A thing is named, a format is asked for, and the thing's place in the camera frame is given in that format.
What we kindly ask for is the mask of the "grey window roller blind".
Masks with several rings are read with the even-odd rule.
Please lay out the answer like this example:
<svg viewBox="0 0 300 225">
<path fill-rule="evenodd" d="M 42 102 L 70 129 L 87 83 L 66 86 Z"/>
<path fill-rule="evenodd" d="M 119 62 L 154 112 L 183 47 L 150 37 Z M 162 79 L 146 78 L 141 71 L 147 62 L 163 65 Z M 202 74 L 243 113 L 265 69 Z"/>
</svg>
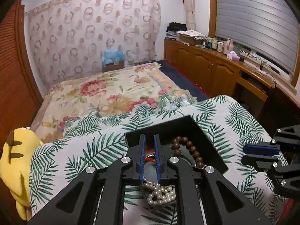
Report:
<svg viewBox="0 0 300 225">
<path fill-rule="evenodd" d="M 284 0 L 217 0 L 216 36 L 250 47 L 290 73 L 296 68 L 298 24 Z"/>
</svg>

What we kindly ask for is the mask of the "palm leaf print tablecloth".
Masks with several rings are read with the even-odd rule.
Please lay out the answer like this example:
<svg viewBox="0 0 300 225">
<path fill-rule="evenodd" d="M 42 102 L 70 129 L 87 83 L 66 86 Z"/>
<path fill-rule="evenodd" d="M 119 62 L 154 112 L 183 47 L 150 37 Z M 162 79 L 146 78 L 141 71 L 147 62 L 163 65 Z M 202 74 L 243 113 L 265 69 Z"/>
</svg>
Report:
<svg viewBox="0 0 300 225">
<path fill-rule="evenodd" d="M 162 95 L 158 107 L 136 106 L 128 113 L 99 118 L 96 113 L 67 122 L 61 139 L 44 143 L 31 158 L 29 202 L 33 218 L 80 214 L 91 190 L 88 224 L 103 224 L 120 207 L 121 224 L 182 224 L 180 200 L 196 209 L 193 224 L 210 219 L 203 183 L 179 188 L 201 157 L 268 223 L 279 220 L 286 198 L 275 193 L 266 172 L 242 163 L 246 144 L 269 142 L 260 123 L 236 100 L 221 95 L 192 103 L 182 95 Z"/>
</svg>

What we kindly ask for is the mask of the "beige lace window curtain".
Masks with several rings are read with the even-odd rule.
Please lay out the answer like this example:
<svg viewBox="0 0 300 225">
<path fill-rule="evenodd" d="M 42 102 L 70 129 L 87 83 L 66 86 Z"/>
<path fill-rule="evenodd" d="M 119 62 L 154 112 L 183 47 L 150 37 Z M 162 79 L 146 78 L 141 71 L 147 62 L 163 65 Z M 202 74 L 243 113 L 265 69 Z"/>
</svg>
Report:
<svg viewBox="0 0 300 225">
<path fill-rule="evenodd" d="M 184 0 L 184 9 L 186 13 L 186 26 L 188 30 L 196 30 L 195 21 L 195 0 Z"/>
</svg>

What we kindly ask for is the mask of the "yellow plush toy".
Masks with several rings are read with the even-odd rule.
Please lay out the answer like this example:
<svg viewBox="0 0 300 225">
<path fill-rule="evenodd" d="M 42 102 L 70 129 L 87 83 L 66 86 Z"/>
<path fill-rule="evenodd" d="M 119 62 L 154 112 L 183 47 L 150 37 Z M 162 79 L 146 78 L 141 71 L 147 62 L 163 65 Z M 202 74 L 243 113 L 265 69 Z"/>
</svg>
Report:
<svg viewBox="0 0 300 225">
<path fill-rule="evenodd" d="M 34 151 L 43 145 L 29 128 L 12 130 L 3 146 L 1 156 L 1 180 L 9 189 L 16 203 L 20 218 L 32 217 L 29 202 L 29 173 Z"/>
</svg>

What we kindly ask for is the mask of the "white power strip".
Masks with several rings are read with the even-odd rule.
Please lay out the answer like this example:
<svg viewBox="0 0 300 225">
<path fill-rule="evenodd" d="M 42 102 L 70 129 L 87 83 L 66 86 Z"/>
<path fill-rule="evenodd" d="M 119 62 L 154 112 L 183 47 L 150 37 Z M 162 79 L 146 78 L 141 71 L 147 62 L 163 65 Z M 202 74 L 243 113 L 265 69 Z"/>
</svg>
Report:
<svg viewBox="0 0 300 225">
<path fill-rule="evenodd" d="M 277 73 L 278 75 L 283 76 L 286 79 L 290 79 L 289 73 L 286 73 L 269 60 L 255 53 L 246 53 L 244 51 L 240 51 L 239 56 L 244 60 L 244 63 L 247 66 L 253 67 L 254 70 L 260 70 L 266 73 Z"/>
</svg>

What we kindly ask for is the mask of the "brown louvered wardrobe door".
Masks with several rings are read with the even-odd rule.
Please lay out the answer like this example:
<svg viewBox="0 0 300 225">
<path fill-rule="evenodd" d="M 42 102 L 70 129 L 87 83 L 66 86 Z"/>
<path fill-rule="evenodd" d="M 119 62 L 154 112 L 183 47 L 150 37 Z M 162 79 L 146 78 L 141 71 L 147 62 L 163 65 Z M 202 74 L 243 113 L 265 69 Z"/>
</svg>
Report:
<svg viewBox="0 0 300 225">
<path fill-rule="evenodd" d="M 33 122 L 43 98 L 24 37 L 24 5 L 15 0 L 1 22 L 1 146 L 11 130 Z"/>
</svg>

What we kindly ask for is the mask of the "floral bed cover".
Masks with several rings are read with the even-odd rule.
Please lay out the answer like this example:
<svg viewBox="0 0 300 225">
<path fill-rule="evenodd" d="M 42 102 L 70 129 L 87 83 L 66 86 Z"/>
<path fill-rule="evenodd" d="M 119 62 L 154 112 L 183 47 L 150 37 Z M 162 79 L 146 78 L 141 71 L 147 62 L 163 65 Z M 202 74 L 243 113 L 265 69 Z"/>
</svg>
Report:
<svg viewBox="0 0 300 225">
<path fill-rule="evenodd" d="M 172 99 L 190 92 L 166 76 L 157 62 L 67 80 L 44 97 L 31 130 L 43 143 L 61 139 L 66 122 L 97 111 L 100 117 L 132 111 L 144 104 L 157 107 L 164 93 Z"/>
</svg>

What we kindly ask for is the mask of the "circle patterned sheer curtain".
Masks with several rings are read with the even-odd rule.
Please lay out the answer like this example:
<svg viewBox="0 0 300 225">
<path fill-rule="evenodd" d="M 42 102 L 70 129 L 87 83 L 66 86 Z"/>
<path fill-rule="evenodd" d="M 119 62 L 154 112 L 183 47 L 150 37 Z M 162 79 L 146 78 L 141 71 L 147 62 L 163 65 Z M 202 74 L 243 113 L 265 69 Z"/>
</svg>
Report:
<svg viewBox="0 0 300 225">
<path fill-rule="evenodd" d="M 46 88 L 102 71 L 104 51 L 132 64 L 156 58 L 159 0 L 52 0 L 26 13 L 34 63 Z"/>
</svg>

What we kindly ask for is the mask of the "dark blue mattress edge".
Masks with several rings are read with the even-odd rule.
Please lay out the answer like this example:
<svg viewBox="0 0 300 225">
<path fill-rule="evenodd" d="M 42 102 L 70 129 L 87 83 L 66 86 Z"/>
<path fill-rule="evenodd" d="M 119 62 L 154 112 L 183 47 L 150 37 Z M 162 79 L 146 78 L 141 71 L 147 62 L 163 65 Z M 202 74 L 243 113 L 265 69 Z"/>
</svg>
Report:
<svg viewBox="0 0 300 225">
<path fill-rule="evenodd" d="M 209 96 L 190 79 L 179 72 L 166 60 L 139 64 L 134 68 L 139 77 L 137 84 L 143 85 L 143 92 L 147 97 L 159 100 L 164 93 L 176 99 L 186 94 L 197 102 L 208 100 Z"/>
</svg>

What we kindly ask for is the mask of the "pink tissue box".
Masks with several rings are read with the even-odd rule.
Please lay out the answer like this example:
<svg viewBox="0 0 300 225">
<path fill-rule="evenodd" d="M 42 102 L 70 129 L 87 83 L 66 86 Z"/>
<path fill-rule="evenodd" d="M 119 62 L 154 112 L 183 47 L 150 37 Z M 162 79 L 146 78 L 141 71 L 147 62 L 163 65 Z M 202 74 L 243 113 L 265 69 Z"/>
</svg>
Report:
<svg viewBox="0 0 300 225">
<path fill-rule="evenodd" d="M 236 52 L 235 51 L 230 51 L 229 53 L 227 53 L 227 58 L 229 59 L 229 60 L 233 60 L 233 61 L 236 61 L 236 62 L 239 62 L 239 60 L 240 60 L 240 57 L 236 54 Z"/>
</svg>

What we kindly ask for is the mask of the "wooden sideboard cabinet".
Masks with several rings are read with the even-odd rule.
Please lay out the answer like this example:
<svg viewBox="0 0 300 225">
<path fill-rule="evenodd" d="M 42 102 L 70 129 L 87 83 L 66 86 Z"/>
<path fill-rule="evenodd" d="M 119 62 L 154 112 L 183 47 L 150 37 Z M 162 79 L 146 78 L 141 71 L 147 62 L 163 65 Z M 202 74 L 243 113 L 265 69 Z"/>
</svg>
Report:
<svg viewBox="0 0 300 225">
<path fill-rule="evenodd" d="M 210 49 L 164 40 L 164 59 L 210 97 L 233 96 L 238 85 L 266 102 L 272 91 L 271 80 Z"/>
</svg>

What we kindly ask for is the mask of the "black jewelry box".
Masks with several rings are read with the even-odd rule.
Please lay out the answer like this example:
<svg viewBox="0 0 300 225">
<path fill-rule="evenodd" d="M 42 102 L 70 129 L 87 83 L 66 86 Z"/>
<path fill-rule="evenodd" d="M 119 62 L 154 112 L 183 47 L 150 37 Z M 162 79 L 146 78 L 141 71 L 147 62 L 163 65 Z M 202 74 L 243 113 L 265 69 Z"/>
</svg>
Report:
<svg viewBox="0 0 300 225">
<path fill-rule="evenodd" d="M 125 134 L 129 147 L 139 144 L 140 135 L 145 135 L 144 182 L 158 182 L 155 168 L 154 135 L 160 143 L 172 150 L 172 154 L 186 161 L 193 169 L 197 191 L 206 211 L 229 212 L 228 201 L 232 194 L 223 176 L 228 167 L 204 131 L 192 119 L 185 116 L 151 127 Z"/>
</svg>

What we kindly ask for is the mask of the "stack of papers and clothes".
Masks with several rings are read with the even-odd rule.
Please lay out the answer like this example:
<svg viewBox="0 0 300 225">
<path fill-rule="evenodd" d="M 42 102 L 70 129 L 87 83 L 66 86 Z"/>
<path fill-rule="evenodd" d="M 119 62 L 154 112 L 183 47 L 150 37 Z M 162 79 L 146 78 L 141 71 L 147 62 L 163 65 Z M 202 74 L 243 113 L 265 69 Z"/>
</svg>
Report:
<svg viewBox="0 0 300 225">
<path fill-rule="evenodd" d="M 166 29 L 166 40 L 179 41 L 189 45 L 200 45 L 207 40 L 207 36 L 195 30 L 187 30 L 182 23 L 170 22 Z"/>
</svg>

